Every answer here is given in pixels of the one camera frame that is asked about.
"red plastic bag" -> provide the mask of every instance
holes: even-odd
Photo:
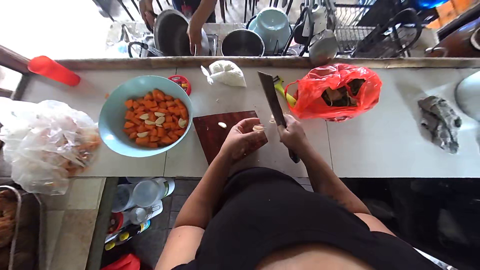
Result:
[[[353,79],[364,79],[357,95],[353,95],[347,85]],[[292,112],[300,118],[323,118],[327,121],[342,122],[356,117],[378,103],[382,81],[377,73],[366,67],[356,67],[349,64],[334,64],[333,66],[321,66],[314,68],[298,84],[298,90],[294,97],[297,103],[290,107]],[[327,89],[338,89],[345,86],[348,94],[356,100],[356,106],[331,107],[322,98],[322,93]]]

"cutting board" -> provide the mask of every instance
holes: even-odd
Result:
[[[212,163],[213,159],[220,152],[220,148],[223,142],[225,142],[230,129],[241,120],[252,117],[257,117],[257,113],[254,110],[212,114],[193,118],[193,125],[202,144],[208,165]],[[219,122],[225,123],[227,128],[219,126]],[[265,136],[262,140],[251,143],[245,150],[243,157],[248,156],[267,142],[268,140]]]

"gray rag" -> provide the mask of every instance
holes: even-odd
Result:
[[[422,113],[420,124],[432,135],[432,142],[450,154],[458,151],[457,134],[462,120],[443,98],[430,96],[418,101]]]

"light blue bowl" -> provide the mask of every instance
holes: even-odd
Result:
[[[180,139],[169,146],[162,148],[141,147],[136,145],[122,131],[127,110],[124,102],[131,98],[143,97],[155,88],[162,90],[166,95],[179,98],[185,104],[189,115],[188,126]],[[185,137],[192,125],[192,112],[192,102],[178,84],[159,76],[139,76],[121,84],[110,94],[100,112],[98,129],[103,142],[113,151],[127,157],[150,157],[169,150]]]

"cleaver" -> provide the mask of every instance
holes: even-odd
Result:
[[[273,77],[260,71],[258,71],[258,76],[260,77],[260,82],[262,83],[262,87],[264,88],[265,96],[267,97],[268,105],[270,105],[270,109],[272,110],[273,118],[275,118],[276,125],[283,125],[284,127],[287,127],[287,122],[285,122],[282,108],[280,107],[280,103],[278,103],[278,98],[276,96]],[[290,149],[288,150],[288,155],[293,160],[293,162],[298,163],[300,161],[297,154],[295,154]]]

